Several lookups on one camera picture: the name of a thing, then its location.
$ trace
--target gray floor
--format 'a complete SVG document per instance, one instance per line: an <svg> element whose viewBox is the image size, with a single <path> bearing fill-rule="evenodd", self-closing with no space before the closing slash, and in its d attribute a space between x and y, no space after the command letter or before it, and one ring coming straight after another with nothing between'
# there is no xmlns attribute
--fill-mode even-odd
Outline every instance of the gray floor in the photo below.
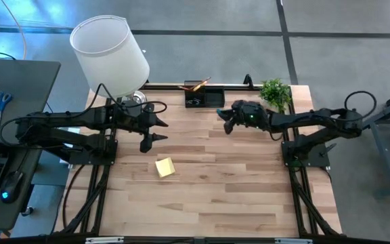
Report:
<svg viewBox="0 0 390 244"><path fill-rule="evenodd" d="M288 31L390 33L390 0L282 2ZM274 0L7 0L7 4L24 26L74 27L92 16L114 14L126 17L134 30L281 31ZM0 26L13 24L0 3ZM81 110L88 86L68 35L27 34L26 38L28 59L62 63L49 99L52 108ZM212 76L218 83L241 83L247 73L255 82L276 77L291 82L282 37L137 35L135 38L146 50L151 82L182 82ZM316 108L341 108L345 96L361 89L377 97L379 108L390 98L389 36L293 37L290 47L297 80L310 86ZM0 33L0 52L20 58L23 52L20 35ZM362 113L370 109L370 100L363 96L351 103ZM390 240L390 197L376 200L372 196L380 187L388 187L389 181L371 133L365 131L360 138L335 142L338 146L329 157L343 232L350 237ZM14 236L50 232L61 194L58 187L36 188L31 204L37 212L18 220Z"/></svg>

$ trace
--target wooden table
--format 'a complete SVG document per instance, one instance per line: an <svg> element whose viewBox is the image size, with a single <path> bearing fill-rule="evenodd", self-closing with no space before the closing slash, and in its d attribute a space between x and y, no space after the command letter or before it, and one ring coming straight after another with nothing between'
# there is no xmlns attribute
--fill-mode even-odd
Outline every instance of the wooden table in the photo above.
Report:
<svg viewBox="0 0 390 244"><path fill-rule="evenodd" d="M296 113L313 108L306 85L294 85ZM139 152L142 137L119 130L118 153L111 167L102 216L101 235L189 237L297 237L297 224L288 170L280 142L253 128L223 131L214 108L184 107L182 91L144 91L149 100L168 104L159 117L168 128L153 132L169 139L155 142L150 152ZM258 100L257 91L225 92L225 107L234 100ZM90 92L87 104L91 102ZM98 98L95 105L105 103ZM303 127L302 134L318 128ZM83 134L96 133L88 129ZM171 157L175 174L160 179L155 161ZM74 182L67 201L70 221L84 204L91 166ZM308 168L315 206L341 232L332 187L326 172ZM74 170L71 171L67 184ZM92 208L90 227L95 214ZM309 230L307 211L303 207ZM62 229L61 210L55 230Z"/></svg>

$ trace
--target lamp base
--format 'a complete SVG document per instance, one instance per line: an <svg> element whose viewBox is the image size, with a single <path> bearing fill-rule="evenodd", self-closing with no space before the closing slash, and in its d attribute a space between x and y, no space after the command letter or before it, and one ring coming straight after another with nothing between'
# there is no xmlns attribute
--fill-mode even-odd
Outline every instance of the lamp base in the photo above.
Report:
<svg viewBox="0 0 390 244"><path fill-rule="evenodd" d="M147 102L147 97L145 94L143 94L140 91L135 91L132 95L132 100L137 102L138 104L141 104L143 102Z"/></svg>

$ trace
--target black desk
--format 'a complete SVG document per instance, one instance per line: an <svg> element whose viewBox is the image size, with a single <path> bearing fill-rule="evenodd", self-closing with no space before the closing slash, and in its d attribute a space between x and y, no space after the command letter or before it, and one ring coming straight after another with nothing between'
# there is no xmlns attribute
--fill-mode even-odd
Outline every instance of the black desk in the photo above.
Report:
<svg viewBox="0 0 390 244"><path fill-rule="evenodd" d="M0 60L0 91L12 94L12 101L5 107L1 124L9 119L43 111L49 93L61 64L59 62ZM16 124L5 127L4 137L17 142L14 137ZM11 160L8 172L16 170L21 163L24 149L17 149ZM13 228L22 205L24 204L33 178L41 150L30 150L20 170L24 172L20 196L11 204L0 200L0 230Z"/></svg>

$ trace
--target blue scissors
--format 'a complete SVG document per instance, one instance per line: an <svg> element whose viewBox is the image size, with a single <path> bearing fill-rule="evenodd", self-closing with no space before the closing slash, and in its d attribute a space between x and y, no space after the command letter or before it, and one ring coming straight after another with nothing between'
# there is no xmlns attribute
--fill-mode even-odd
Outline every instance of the blue scissors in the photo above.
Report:
<svg viewBox="0 0 390 244"><path fill-rule="evenodd" d="M3 93L0 91L0 124L1 124L1 117L5 108L5 105L7 105L8 102L12 100L12 95L9 93Z"/></svg>

